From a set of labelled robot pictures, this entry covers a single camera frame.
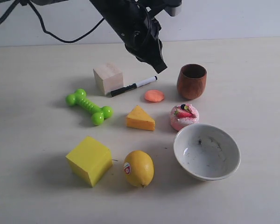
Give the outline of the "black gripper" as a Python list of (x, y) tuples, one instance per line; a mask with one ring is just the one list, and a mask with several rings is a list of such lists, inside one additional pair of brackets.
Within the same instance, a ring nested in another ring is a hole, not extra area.
[(159, 40), (161, 26), (142, 4), (134, 0), (92, 0), (91, 3), (139, 61), (150, 63), (156, 73), (167, 68)]

